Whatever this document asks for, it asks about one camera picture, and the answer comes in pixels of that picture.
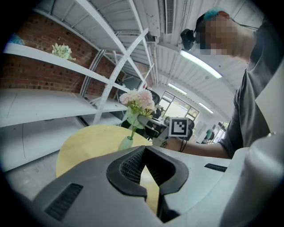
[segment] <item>person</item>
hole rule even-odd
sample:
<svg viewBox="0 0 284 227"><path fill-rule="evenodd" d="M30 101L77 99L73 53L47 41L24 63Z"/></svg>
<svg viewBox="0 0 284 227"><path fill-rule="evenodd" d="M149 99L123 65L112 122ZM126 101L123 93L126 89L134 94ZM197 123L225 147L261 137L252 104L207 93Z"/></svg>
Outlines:
<svg viewBox="0 0 284 227"><path fill-rule="evenodd" d="M247 62L247 69L233 103L232 119L225 136L216 144L187 143L183 152L193 155L232 158L235 151L249 147L270 131L255 99L268 84L283 58L283 43L275 28L264 19L257 31L249 30L221 8L213 8L198 18L195 42L202 49L216 49ZM182 141L170 138L165 148L179 151Z"/></svg>

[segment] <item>man's arm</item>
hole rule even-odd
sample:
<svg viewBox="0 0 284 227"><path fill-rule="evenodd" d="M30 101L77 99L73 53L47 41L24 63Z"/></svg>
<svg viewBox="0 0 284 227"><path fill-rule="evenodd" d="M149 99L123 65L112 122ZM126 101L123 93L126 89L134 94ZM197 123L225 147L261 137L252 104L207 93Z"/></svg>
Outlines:
<svg viewBox="0 0 284 227"><path fill-rule="evenodd" d="M179 138L170 138L169 140L167 140L167 145L165 146L165 148L173 151L179 151L181 148L181 143L182 140ZM198 144L198 143L187 142L183 150L183 153L199 155L199 156L215 157L215 158L229 158L228 153L219 143Z"/></svg>

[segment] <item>desk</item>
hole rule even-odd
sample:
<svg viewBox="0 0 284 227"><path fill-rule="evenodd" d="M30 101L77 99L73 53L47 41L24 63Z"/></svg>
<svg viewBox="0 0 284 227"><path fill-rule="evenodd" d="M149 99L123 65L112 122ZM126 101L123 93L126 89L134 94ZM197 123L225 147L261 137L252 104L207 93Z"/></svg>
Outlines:
<svg viewBox="0 0 284 227"><path fill-rule="evenodd" d="M82 161L116 152L121 141L129 135L131 135L131 130L114 125L92 125L78 130L65 141L59 151L56 177L61 176ZM133 139L132 147L152 145L137 133L134 134ZM147 189L147 204L155 212L159 187L147 168L142 172L140 184Z"/></svg>

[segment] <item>pink carnation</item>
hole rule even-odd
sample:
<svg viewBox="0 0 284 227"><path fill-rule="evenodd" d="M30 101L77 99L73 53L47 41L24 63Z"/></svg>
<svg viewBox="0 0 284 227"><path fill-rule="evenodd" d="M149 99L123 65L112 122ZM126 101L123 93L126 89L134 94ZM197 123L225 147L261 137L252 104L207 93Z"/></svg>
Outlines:
<svg viewBox="0 0 284 227"><path fill-rule="evenodd" d="M119 97L119 100L122 104L126 105L129 102L128 94L124 93Z"/></svg>
<svg viewBox="0 0 284 227"><path fill-rule="evenodd" d="M145 109L149 104L151 104L152 94L148 90L142 90L139 92L138 98L142 108Z"/></svg>

